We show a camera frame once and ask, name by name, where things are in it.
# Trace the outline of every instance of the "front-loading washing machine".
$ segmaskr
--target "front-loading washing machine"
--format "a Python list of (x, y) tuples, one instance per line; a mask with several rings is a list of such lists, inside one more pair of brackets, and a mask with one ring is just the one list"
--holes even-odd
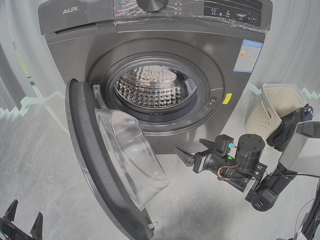
[(41, 33), (67, 84), (68, 129), (99, 204), (129, 239), (159, 222), (155, 153), (202, 149), (234, 110), (270, 29), (269, 0), (49, 0)]
[(58, 70), (137, 118), (156, 154), (203, 149), (234, 110), (270, 29), (270, 0), (48, 0)]

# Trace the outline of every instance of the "door glass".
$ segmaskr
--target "door glass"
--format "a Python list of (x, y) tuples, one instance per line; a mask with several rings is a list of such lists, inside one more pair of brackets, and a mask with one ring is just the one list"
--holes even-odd
[(112, 164), (139, 210), (169, 185), (137, 119), (119, 110), (96, 109)]

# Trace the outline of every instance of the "marble floor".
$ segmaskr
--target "marble floor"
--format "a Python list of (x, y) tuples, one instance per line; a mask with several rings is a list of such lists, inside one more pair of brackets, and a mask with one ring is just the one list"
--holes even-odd
[[(244, 122), (255, 98), (254, 88), (246, 88), (224, 134), (237, 140), (245, 133)], [(0, 215), (17, 199), (15, 224), (28, 233), (38, 211), (42, 212), (43, 239), (126, 239), (100, 208), (82, 175), (67, 130), (64, 97), (57, 92), (23, 102), (24, 115), (0, 111)], [(280, 155), (266, 149), (261, 162), (271, 172)], [(194, 174), (176, 155), (158, 155), (158, 159), (170, 185), (147, 205), (152, 221), (160, 223), (154, 231), (157, 240), (293, 237), (297, 215), (314, 198), (318, 183), (297, 177), (271, 210), (258, 212), (245, 201), (245, 194), (213, 174)], [(301, 212), (298, 225), (310, 205)]]

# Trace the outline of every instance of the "energy label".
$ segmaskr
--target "energy label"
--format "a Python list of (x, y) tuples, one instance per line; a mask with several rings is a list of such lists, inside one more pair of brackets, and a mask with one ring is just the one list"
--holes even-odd
[(262, 48), (261, 42), (244, 39), (233, 71), (251, 73)]

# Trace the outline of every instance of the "control panel icon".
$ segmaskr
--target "control panel icon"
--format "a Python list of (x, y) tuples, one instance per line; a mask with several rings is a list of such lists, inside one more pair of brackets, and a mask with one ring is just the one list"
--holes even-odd
[(253, 23), (257, 23), (257, 22), (258, 22), (257, 16), (253, 15), (253, 16), (251, 17), (251, 21), (252, 21)]

